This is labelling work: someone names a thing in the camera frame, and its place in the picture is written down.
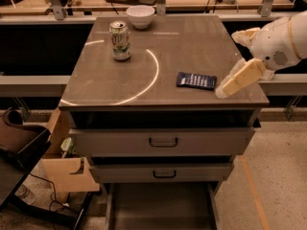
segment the dark wrapper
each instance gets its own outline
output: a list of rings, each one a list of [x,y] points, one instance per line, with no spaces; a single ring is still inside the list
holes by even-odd
[[[177,87],[200,88],[212,91],[215,88],[216,82],[216,76],[182,72],[179,72],[177,75]]]

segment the drawer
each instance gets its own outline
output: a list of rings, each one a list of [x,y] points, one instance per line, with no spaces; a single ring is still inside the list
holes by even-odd
[[[78,153],[90,156],[243,154],[252,127],[190,130],[72,129]]]
[[[111,184],[107,230],[218,229],[209,183]]]
[[[232,163],[201,157],[125,158],[100,163],[90,172],[97,183],[223,181],[232,171]]]

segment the drawer handle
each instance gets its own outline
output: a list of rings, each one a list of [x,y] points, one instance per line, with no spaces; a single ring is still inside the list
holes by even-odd
[[[157,175],[155,171],[153,171],[153,177],[157,179],[172,179],[175,178],[177,175],[176,171],[173,171],[173,174],[171,175]]]
[[[174,143],[173,144],[158,144],[158,143],[154,143],[153,138],[149,138],[148,139],[149,144],[151,145],[151,147],[153,148],[174,148],[178,145],[178,138],[174,139]]]

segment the soda can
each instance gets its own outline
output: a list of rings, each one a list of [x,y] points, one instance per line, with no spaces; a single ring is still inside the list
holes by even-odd
[[[109,24],[113,44],[113,57],[117,60],[130,58],[129,29],[126,22],[114,21]]]

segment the concrete floor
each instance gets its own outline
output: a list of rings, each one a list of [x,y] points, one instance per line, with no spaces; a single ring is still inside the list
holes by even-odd
[[[220,229],[304,230],[307,226],[307,120],[261,119],[246,152],[215,196]],[[38,164],[34,174],[43,175]],[[34,205],[48,208],[49,183],[29,176],[25,181],[35,195]],[[83,194],[71,195],[78,207]],[[106,198],[95,195],[82,229],[104,229]],[[64,229],[20,214],[11,206],[0,213],[0,229]]]

